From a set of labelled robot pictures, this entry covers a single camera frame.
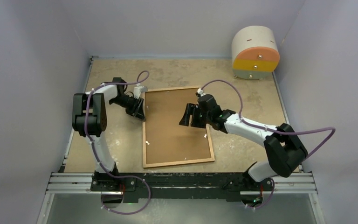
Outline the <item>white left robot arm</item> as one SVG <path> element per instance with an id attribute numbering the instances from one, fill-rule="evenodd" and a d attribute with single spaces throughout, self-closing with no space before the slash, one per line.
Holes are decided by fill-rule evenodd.
<path id="1" fill-rule="evenodd" d="M 120 77 L 111 82 L 101 83 L 96 88 L 73 96 L 72 128 L 84 137 L 89 144 L 96 161 L 94 177 L 96 182 L 102 180 L 102 185 L 109 191 L 119 188 L 120 176 L 116 162 L 110 156 L 104 132 L 107 128 L 106 105 L 116 104 L 125 109 L 127 115 L 140 121 L 145 121 L 144 99 L 141 97 L 147 88 L 141 79 L 133 83 L 132 95 L 127 95 L 129 85 Z"/>

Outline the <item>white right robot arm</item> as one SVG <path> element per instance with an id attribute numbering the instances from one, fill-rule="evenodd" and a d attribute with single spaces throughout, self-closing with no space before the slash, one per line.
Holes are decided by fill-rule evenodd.
<path id="1" fill-rule="evenodd" d="M 263 180 L 273 176 L 289 177 L 308 156 L 290 125 L 265 125 L 235 111 L 222 110 L 210 94 L 199 95 L 196 104 L 188 103 L 179 125 L 196 128 L 209 125 L 214 130 L 243 137 L 264 147 L 267 161 L 251 165 L 243 177 L 243 184 L 249 190 L 256 189 Z"/>

